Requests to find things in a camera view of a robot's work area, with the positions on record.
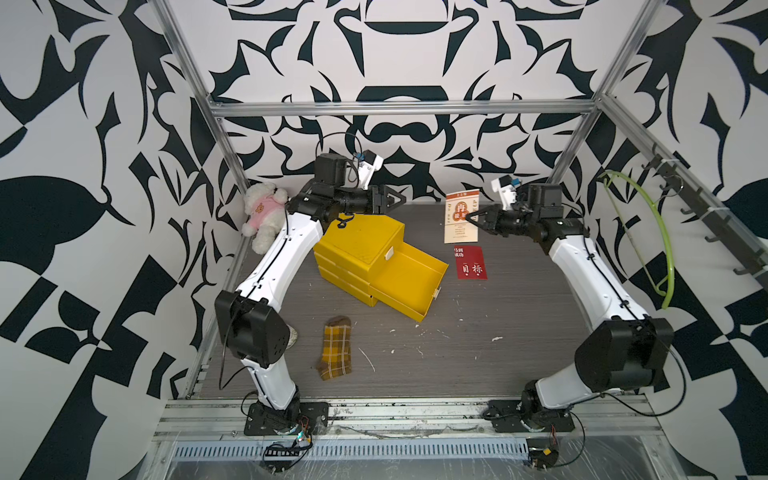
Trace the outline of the yellow plaid sock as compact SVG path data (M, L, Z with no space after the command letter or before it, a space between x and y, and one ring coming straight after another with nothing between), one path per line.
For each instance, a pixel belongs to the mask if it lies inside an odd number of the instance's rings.
M334 317L325 324L321 357L316 365L323 381L352 372L351 333L352 323L346 316Z

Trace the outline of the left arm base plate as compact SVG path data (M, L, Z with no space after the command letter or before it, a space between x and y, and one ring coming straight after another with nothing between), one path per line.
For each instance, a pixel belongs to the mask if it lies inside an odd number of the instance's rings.
M261 402L251 404L246 413L245 436L269 436L314 433L326 427L330 405L326 402L292 401L285 410L276 410Z

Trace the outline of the aluminium frame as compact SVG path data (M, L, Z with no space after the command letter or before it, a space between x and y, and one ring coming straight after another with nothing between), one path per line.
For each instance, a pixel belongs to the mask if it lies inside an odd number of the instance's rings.
M409 202L442 203L491 180L526 182L555 172L568 201L589 212L599 250L640 300L650 288L608 198L604 169L631 175L653 196L658 177L640 172L639 147L604 114L581 124L604 94L626 107L729 208L767 250L767 1L156 1L179 31L202 93L203 112L235 167L236 184L272 181L291 193L309 180L312 144L372 149L385 159L372 184ZM767 402L767 291L726 247L705 241L704 224L676 196L659 205L674 247L669 321L694 398ZM356 329L374 367L355 351L350 378L310 373L320 307L331 285L312 286L306 259L286 312L306 340L288 351L303 396L515 395L565 366L576 348L576 304L565 281L533 246L489 240L491 286L467 286L456 303L447 282L427 340L405 341L405 320L369 308L400 330L384 334L373 313Z

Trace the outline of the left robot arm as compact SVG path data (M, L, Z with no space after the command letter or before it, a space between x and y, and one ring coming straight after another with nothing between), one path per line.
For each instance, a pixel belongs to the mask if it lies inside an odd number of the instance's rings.
M278 431L297 425L300 394L290 377L285 352L289 327L280 310L306 256L336 220L356 214L382 215L403 204L402 194L371 180L383 158L364 150L351 158L325 153L314 161L314 176L287 203L287 218L256 269L233 291L222 291L215 314L222 345L252 378L257 411Z

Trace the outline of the black connector box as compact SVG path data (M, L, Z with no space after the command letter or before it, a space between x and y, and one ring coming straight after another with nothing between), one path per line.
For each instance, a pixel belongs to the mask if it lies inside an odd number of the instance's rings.
M264 448L261 465L271 474L284 473L298 464L312 448L311 443L291 446L273 443Z
M548 442L529 439L526 465L536 470L550 470L559 460L559 447Z

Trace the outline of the yellow drawer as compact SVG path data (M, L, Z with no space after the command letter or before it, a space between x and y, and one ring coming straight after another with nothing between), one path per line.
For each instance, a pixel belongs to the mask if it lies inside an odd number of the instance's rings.
M440 292L448 264L401 243L370 282L373 296L416 322L422 322Z

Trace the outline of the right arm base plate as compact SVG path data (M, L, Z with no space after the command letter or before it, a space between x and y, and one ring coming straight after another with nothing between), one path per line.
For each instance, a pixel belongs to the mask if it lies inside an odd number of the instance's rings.
M573 417L566 410L549 410L523 400L490 400L481 418L497 433L572 432Z

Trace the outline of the yellow plastic drawer cabinet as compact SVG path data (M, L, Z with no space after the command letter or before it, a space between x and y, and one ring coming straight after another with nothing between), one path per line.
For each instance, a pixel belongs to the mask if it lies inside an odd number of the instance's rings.
M373 282L404 240L405 225L384 215L356 215L341 227L334 221L313 253L321 276L368 306Z

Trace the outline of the right black connector box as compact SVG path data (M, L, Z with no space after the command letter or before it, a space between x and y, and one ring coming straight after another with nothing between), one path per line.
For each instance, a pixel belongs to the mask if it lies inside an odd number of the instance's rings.
M550 470L559 460L559 447L548 442L529 439L526 465L536 470Z

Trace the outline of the left black connector box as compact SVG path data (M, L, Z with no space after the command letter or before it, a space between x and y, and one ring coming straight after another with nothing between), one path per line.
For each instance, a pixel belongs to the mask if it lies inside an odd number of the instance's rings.
M291 446L273 443L264 448L261 465L271 474L284 473L298 464L312 448L311 443Z

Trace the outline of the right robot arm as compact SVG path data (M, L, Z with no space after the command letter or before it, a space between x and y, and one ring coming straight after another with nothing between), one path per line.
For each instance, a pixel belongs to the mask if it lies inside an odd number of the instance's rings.
M492 235L525 236L538 244L565 275L590 328L571 365L526 385L516 417L541 429L579 403L663 380L671 325L652 317L609 272L583 220L565 217L561 187L522 184L509 175L491 185L499 203L468 214L468 221Z

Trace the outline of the grey patterned pouch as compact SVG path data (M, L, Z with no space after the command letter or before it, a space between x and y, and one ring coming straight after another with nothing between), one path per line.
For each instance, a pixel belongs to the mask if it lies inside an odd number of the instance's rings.
M288 343L287 343L287 348L291 349L296 344L296 342L298 340L298 332L292 326L288 326L288 329L289 329L289 339L288 339Z

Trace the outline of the white teddy bear pink shirt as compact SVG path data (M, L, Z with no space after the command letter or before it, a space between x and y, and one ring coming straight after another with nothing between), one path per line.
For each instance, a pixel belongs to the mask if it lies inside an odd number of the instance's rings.
M283 228L287 201L288 192L274 183L258 183L247 189L244 197L247 219L240 232L251 239L251 248L256 254L264 255Z

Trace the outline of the green plastic hoop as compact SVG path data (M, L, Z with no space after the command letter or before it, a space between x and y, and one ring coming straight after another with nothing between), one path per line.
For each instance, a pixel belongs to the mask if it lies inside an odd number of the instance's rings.
M640 262L652 292L667 310L674 298L676 265L673 243L661 213L661 199L652 197L630 175L605 170L598 175L619 227Z

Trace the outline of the white red postcard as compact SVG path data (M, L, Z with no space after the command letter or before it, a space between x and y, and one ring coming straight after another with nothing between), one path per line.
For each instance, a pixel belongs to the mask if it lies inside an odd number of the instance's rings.
M474 243L478 228L467 220L479 209L480 190L471 189L448 194L445 198L444 243Z

